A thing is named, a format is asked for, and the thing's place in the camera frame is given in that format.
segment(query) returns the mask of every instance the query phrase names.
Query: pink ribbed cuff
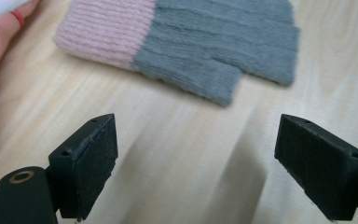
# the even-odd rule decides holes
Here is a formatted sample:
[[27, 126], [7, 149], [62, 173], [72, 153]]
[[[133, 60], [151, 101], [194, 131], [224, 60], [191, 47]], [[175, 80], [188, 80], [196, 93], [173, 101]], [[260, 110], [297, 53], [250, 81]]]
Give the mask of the pink ribbed cuff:
[[53, 40], [78, 57], [131, 69], [154, 7], [155, 0], [75, 0]]

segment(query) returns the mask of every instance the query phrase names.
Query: knitted glove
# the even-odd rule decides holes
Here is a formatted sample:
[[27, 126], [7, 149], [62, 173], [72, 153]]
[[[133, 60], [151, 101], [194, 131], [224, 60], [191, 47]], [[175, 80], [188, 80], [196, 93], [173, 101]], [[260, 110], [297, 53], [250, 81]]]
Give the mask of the knitted glove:
[[287, 0], [74, 0], [53, 39], [228, 105], [241, 70], [289, 85], [297, 37]]

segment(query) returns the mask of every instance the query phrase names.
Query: wooden surface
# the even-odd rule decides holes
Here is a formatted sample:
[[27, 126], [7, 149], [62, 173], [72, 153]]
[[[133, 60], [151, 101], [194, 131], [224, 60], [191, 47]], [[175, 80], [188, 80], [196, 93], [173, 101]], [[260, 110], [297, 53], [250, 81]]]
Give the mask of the wooden surface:
[[358, 147], [358, 1], [293, 1], [294, 85], [244, 75], [229, 108], [61, 52], [69, 3], [42, 1], [1, 62], [0, 178], [115, 113], [117, 167], [85, 223], [330, 223], [273, 151], [282, 113]]

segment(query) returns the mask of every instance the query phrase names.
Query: wood grain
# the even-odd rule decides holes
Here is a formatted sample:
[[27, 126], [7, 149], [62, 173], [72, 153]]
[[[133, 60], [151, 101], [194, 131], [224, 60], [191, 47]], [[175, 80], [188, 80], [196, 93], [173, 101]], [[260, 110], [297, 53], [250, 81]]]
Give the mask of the wood grain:
[[330, 223], [273, 151], [282, 113], [358, 147], [358, 1], [293, 1], [294, 85], [244, 75], [229, 108], [60, 51], [69, 4], [42, 1], [1, 62], [0, 178], [115, 113], [117, 167], [85, 223]]

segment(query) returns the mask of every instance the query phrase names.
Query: wooden table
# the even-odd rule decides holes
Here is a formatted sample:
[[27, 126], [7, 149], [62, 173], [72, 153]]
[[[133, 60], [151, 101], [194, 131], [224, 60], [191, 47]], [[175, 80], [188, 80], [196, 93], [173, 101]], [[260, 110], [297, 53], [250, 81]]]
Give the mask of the wooden table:
[[358, 147], [358, 1], [294, 0], [294, 85], [244, 75], [228, 108], [65, 54], [51, 38], [69, 4], [42, 1], [1, 62], [0, 178], [115, 113], [117, 167], [85, 223], [330, 223], [274, 146], [284, 113]]

